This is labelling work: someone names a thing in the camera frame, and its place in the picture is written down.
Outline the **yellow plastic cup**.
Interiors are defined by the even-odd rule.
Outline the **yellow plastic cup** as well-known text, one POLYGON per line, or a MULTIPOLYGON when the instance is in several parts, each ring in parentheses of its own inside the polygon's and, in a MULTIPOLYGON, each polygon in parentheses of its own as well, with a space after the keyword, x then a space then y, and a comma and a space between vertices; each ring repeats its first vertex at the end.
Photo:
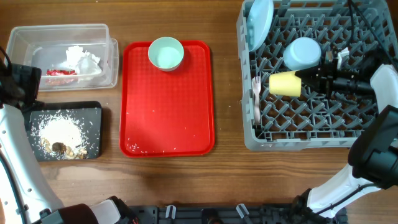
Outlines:
POLYGON ((269 77, 269 93, 299 97, 302 90, 302 81, 295 75, 296 71, 275 73, 269 77))

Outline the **light blue plate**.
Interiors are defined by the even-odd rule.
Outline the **light blue plate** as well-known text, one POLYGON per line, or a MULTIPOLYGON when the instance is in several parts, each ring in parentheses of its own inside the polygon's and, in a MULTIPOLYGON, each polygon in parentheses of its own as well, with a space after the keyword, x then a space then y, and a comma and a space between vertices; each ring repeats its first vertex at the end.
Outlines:
POLYGON ((255 0, 247 18, 249 51, 256 51, 265 41, 274 15, 273 0, 255 0))

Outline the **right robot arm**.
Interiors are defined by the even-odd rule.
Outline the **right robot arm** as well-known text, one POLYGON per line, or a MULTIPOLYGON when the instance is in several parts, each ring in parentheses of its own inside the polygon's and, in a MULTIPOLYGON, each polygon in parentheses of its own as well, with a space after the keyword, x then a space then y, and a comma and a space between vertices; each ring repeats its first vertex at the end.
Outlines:
POLYGON ((397 60, 375 49, 360 74, 369 79, 379 114, 351 146, 348 163, 330 180, 295 198, 287 217, 296 223, 328 223, 360 197, 397 185, 397 60))

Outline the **red snack wrapper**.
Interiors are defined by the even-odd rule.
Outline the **red snack wrapper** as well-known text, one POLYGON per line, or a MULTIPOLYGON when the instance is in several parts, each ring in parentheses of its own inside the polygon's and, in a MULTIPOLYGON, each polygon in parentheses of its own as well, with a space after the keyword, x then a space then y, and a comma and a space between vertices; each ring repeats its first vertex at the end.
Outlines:
POLYGON ((66 85, 69 83, 77 82, 77 78, 69 78, 69 76, 76 75, 74 70, 47 70, 45 80, 46 85, 66 85))

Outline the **white plastic fork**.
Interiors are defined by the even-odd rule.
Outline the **white plastic fork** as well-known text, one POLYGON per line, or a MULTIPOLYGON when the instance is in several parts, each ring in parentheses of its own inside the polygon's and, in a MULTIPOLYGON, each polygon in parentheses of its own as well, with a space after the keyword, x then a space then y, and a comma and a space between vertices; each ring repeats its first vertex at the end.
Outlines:
POLYGON ((261 111, 260 111, 260 92, 261 92, 261 77, 256 76, 252 79, 252 92, 254 94, 254 124, 258 125, 261 123, 261 111))

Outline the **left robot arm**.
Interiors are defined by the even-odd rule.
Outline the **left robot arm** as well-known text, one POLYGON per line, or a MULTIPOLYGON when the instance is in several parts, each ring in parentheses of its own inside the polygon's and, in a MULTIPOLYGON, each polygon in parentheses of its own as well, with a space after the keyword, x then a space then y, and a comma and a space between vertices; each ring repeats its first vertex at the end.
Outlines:
POLYGON ((1 202, 15 223, 129 223, 134 212, 115 196, 65 207, 45 179, 25 131, 23 114, 39 106, 39 68, 1 60, 1 202))

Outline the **green small saucer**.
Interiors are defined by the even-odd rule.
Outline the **green small saucer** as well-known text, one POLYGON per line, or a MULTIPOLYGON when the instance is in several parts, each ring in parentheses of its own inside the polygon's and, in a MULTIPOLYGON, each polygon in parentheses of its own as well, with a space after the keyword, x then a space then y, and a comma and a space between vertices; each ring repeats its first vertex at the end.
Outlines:
POLYGON ((148 58, 156 68, 164 72, 177 69, 184 58, 183 45, 173 37, 160 37, 148 49, 148 58))

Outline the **light blue bowl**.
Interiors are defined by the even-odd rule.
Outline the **light blue bowl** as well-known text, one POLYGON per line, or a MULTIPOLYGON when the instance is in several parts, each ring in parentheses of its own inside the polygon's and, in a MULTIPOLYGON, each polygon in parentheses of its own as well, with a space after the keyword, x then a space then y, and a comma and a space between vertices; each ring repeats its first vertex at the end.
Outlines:
POLYGON ((283 52, 285 66, 290 70, 303 70, 319 64, 322 50, 319 43, 308 37, 300 37, 290 43, 283 52))

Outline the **white napkin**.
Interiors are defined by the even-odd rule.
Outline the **white napkin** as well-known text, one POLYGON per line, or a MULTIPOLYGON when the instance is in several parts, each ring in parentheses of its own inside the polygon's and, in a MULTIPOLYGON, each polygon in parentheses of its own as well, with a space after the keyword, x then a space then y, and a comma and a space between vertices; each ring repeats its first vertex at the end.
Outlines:
POLYGON ((100 57, 75 45, 66 50, 66 61, 60 65, 62 70, 71 71, 75 75, 98 75, 103 70, 100 68, 100 57))

